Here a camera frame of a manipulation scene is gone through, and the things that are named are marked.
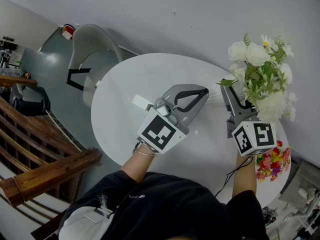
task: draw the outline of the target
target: bracelet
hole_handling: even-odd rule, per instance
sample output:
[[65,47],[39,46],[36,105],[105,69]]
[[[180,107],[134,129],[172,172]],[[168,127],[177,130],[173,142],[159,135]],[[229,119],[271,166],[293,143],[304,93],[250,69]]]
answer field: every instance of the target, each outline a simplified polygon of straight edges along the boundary
[[143,153],[139,150],[136,150],[136,152],[138,152],[139,154],[141,155],[145,155],[145,156],[148,156],[148,157],[157,157],[158,155],[157,154],[147,154],[147,153]]

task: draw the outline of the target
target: black cable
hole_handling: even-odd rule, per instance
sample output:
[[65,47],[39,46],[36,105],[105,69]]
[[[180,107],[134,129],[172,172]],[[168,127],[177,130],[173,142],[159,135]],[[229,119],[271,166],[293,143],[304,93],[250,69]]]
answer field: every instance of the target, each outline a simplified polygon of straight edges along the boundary
[[233,171],[227,173],[223,187],[215,194],[214,197],[217,197],[217,195],[219,195],[220,192],[225,188],[225,186],[228,184],[229,180],[231,179],[232,175],[234,175],[239,169],[250,165],[252,161],[253,161],[253,157],[250,156],[250,157],[248,157],[247,160],[245,160],[238,168],[236,168],[236,169],[234,169]]
[[136,152],[138,146],[139,146],[140,142],[138,141],[135,146],[134,146],[134,150],[132,150],[132,155]]

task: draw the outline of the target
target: wire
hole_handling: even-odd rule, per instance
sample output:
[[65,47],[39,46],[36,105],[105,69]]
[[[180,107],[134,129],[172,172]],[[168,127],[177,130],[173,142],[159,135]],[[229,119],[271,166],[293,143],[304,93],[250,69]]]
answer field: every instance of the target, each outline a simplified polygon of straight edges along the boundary
[[225,188],[225,186],[226,186],[226,185],[228,184],[228,182],[230,181],[232,175],[234,175],[239,169],[250,165],[252,161],[253,161],[253,157],[250,156],[250,157],[248,157],[247,160],[245,160],[238,168],[236,168],[236,169],[234,169],[233,171],[227,173],[226,179],[225,179],[224,184],[223,184],[223,187],[215,194],[214,197],[217,197],[217,195],[219,195],[220,192]]

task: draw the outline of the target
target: white rose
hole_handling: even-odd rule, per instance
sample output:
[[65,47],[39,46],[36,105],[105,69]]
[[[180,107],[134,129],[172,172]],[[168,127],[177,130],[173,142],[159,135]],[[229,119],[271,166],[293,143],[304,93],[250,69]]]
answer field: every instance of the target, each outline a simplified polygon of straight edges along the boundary
[[266,52],[265,48],[254,42],[250,43],[246,57],[248,61],[256,67],[263,66],[265,62],[270,61],[270,55]]
[[243,62],[247,58],[247,46],[245,42],[234,42],[228,49],[230,61]]
[[289,85],[292,83],[292,72],[291,72],[291,68],[289,67],[289,65],[287,63],[282,63],[279,66],[279,69],[281,71],[281,73],[284,74],[284,78],[285,78],[285,82]]

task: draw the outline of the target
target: white flower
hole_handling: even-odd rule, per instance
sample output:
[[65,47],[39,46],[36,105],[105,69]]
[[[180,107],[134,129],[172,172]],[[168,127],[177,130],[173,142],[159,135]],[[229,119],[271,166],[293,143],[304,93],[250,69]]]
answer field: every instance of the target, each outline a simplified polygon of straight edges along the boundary
[[279,69],[281,71],[281,73],[284,74],[284,79],[285,82],[289,85],[292,83],[292,72],[291,72],[291,68],[289,67],[289,65],[287,63],[282,63],[279,66]]
[[257,117],[264,123],[274,122],[280,119],[286,109],[286,95],[282,91],[272,92],[264,99],[258,99],[255,107]]
[[291,107],[290,110],[290,120],[293,122],[296,117],[296,108],[294,106]]
[[289,101],[291,102],[296,102],[298,100],[294,92],[290,92],[288,98],[289,98]]
[[232,65],[230,66],[230,70],[233,72],[233,71],[236,70],[238,67],[239,67],[238,64],[232,64]]
[[271,38],[268,39],[268,37],[264,35],[261,35],[261,38],[262,38],[263,45],[265,46],[269,54],[273,53],[273,51],[270,48],[272,48],[274,51],[278,51],[279,47],[278,45],[276,45],[276,42],[273,39]]
[[265,62],[270,60],[270,55],[266,50],[254,42],[248,46],[246,57],[248,61],[256,67],[263,66]]
[[290,46],[290,44],[285,44],[282,49],[284,50],[284,52],[285,52],[285,54],[286,54],[287,56],[291,56],[291,57],[294,57],[294,56],[295,56],[295,54],[291,51],[291,46]]
[[234,42],[228,49],[229,60],[243,62],[247,57],[247,46],[245,42]]
[[234,69],[233,75],[241,83],[246,81],[246,70],[244,68],[238,67]]

